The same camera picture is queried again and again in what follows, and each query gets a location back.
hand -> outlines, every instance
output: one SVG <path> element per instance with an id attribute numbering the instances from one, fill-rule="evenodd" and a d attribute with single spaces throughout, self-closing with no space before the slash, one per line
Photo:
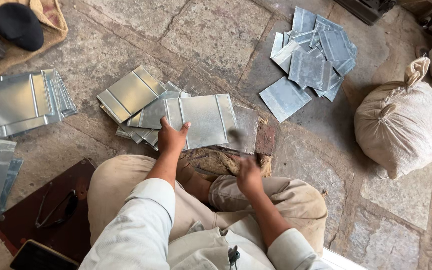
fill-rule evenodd
<path id="1" fill-rule="evenodd" d="M 237 187 L 248 199 L 255 195 L 264 194 L 261 169 L 256 165 L 253 157 L 242 157 L 239 161 L 239 175 Z"/>
<path id="2" fill-rule="evenodd" d="M 168 152 L 177 153 L 179 155 L 186 143 L 186 135 L 188 134 L 191 123 L 184 123 L 179 131 L 170 126 L 166 120 L 166 116 L 161 117 L 159 123 L 161 123 L 161 130 L 157 133 L 159 153 L 163 154 Z"/>

person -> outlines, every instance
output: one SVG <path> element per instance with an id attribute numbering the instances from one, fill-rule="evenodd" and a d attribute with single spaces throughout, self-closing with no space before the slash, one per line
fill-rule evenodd
<path id="1" fill-rule="evenodd" d="M 327 208 L 314 187 L 262 179 L 250 157 L 237 177 L 204 180 L 181 155 L 191 123 L 176 131 L 160 122 L 157 160 L 122 155 L 94 172 L 92 248 L 80 270 L 331 269 L 320 258 Z"/>

white shirt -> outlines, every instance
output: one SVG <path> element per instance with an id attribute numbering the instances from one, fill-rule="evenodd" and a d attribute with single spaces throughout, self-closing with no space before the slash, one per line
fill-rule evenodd
<path id="1" fill-rule="evenodd" d="M 235 269 L 228 250 L 236 245 L 238 270 L 331 269 L 296 229 L 283 232 L 266 250 L 251 216 L 224 232 L 191 228 L 191 233 L 168 245 L 175 203 L 173 187 L 165 180 L 151 178 L 136 185 L 79 269 Z"/>

foot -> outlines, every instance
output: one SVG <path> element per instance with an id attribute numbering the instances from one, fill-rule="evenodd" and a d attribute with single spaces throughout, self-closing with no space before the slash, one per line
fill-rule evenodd
<path id="1" fill-rule="evenodd" d="M 177 161 L 176 181 L 184 187 L 187 193 L 195 196 L 196 199 L 200 200 L 202 203 L 208 203 L 209 188 L 212 183 L 201 178 L 201 176 L 195 172 L 195 169 L 184 157 L 183 153 L 181 153 Z"/>

shirt sleeve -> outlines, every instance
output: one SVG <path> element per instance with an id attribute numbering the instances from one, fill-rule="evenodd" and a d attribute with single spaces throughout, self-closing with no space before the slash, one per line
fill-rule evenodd
<path id="1" fill-rule="evenodd" d="M 285 230 L 268 248 L 267 256 L 276 270 L 330 270 L 296 229 Z"/>
<path id="2" fill-rule="evenodd" d="M 79 269 L 169 269 L 166 257 L 175 205 L 167 181 L 150 178 L 137 184 Z"/>

